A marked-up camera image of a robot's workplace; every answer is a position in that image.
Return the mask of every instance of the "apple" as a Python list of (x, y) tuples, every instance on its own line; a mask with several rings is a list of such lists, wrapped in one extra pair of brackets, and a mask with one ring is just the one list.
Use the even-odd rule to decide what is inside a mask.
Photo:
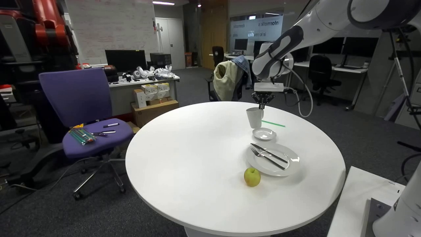
[(249, 187), (255, 187), (260, 183), (260, 171), (254, 167), (249, 167), (243, 176)]

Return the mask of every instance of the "purple chair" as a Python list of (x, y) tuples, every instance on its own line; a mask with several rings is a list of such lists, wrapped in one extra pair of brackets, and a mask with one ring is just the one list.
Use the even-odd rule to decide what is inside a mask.
[(96, 137), (93, 143), (80, 145), (70, 131), (63, 137), (63, 150), (68, 159), (100, 156), (100, 166), (74, 191), (76, 200), (82, 199), (80, 188), (87, 184), (104, 164), (110, 164), (116, 183), (121, 192), (125, 184), (118, 176), (112, 162), (124, 159), (110, 159), (110, 154), (118, 151), (118, 145), (125, 145), (132, 137), (130, 126), (118, 118), (110, 118), (112, 104), (109, 96), (108, 79), (103, 68), (55, 71), (39, 74), (39, 81), (45, 96), (54, 108), (63, 125), (72, 127), (85, 124), (84, 129), (89, 133), (114, 130), (107, 137)]

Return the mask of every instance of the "white plate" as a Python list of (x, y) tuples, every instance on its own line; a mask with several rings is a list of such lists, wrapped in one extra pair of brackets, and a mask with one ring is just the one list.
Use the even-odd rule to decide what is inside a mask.
[(253, 130), (253, 135), (258, 139), (270, 141), (276, 137), (276, 133), (267, 127), (259, 127)]
[(251, 145), (250, 145), (247, 147), (246, 159), (250, 163), (250, 166), (258, 168), (260, 172), (263, 172), (266, 175), (271, 175), (271, 176), (289, 176), (300, 168), (300, 156), (293, 150), (291, 150), (283, 145), (279, 145), (279, 143), (260, 142), (258, 145), (264, 147), (266, 150), (274, 153), (275, 155), (285, 158), (288, 160), (288, 164), (285, 164), (284, 162), (282, 162), (276, 158), (271, 158), (274, 162), (285, 167), (285, 170), (282, 170), (282, 168), (276, 167), (275, 164), (272, 164), (271, 162), (266, 160), (264, 158), (257, 156), (251, 151)]

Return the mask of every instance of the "cup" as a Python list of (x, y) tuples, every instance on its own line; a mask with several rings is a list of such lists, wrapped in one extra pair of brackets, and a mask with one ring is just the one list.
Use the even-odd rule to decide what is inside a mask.
[(253, 129), (262, 127), (263, 109), (259, 109), (258, 106), (247, 108), (247, 117)]

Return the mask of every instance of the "fork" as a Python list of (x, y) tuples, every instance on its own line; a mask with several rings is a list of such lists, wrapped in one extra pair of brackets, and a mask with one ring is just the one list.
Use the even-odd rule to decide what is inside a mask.
[(282, 168), (282, 170), (285, 170), (285, 167), (280, 166), (279, 163), (274, 162), (271, 158), (268, 158), (266, 154), (262, 154), (259, 153), (258, 150), (255, 150), (254, 147), (250, 147), (251, 151), (257, 155), (257, 156), (260, 156), (260, 158), (264, 158), (266, 160), (271, 162), (274, 166)]

